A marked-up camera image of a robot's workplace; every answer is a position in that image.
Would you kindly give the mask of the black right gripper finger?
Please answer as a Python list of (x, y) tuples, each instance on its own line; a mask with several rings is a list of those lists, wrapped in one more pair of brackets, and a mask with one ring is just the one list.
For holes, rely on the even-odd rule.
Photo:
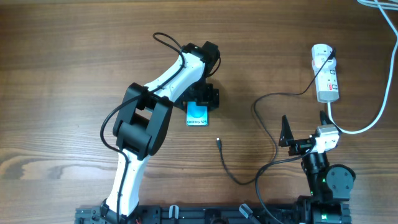
[(330, 120), (328, 115), (323, 110), (320, 111), (320, 122), (322, 126), (333, 124), (333, 122)]
[(294, 143), (294, 137), (286, 115), (282, 117), (279, 146), (291, 146)]

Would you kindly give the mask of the blue screen smartphone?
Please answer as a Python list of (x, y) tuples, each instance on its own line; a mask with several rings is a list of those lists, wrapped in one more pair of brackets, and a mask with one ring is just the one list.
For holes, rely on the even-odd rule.
[(186, 124), (187, 126), (207, 126), (208, 108), (197, 105), (194, 101), (189, 101), (187, 103)]

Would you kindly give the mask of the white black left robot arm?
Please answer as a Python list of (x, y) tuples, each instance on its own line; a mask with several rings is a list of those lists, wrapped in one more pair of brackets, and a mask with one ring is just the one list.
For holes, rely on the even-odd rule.
[(205, 42), (178, 49), (177, 61), (144, 86), (132, 83), (123, 102), (111, 112), (119, 154), (113, 189), (100, 206), (108, 223), (127, 223), (139, 204), (139, 187), (150, 157), (161, 148), (174, 107), (186, 111), (194, 102), (207, 111), (220, 105), (220, 94), (206, 79), (221, 63), (218, 46)]

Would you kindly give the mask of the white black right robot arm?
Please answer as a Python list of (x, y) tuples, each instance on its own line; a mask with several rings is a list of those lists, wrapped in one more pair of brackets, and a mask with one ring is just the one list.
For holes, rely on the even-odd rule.
[(347, 224), (352, 222), (348, 201), (356, 174), (342, 164), (331, 165), (326, 153), (334, 149), (340, 130), (320, 112), (321, 125), (306, 139), (293, 137), (286, 115), (282, 117), (280, 147), (290, 156), (299, 156), (310, 196), (300, 196), (294, 205), (294, 223)]

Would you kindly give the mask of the white usb charger adapter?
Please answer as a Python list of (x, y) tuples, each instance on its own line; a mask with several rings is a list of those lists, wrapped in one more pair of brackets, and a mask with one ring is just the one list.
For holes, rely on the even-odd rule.
[(336, 59), (328, 59), (327, 55), (317, 55), (312, 60), (312, 68), (315, 73), (319, 70), (331, 70), (336, 67)]

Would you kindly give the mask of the white power strip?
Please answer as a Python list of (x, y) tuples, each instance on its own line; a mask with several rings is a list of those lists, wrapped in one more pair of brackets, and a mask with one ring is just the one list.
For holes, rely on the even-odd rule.
[[(335, 58), (336, 51), (327, 44), (315, 44), (312, 47), (312, 60), (317, 55), (327, 55), (328, 59)], [(320, 103), (331, 103), (339, 99), (338, 79), (336, 68), (314, 72), (317, 100)]]

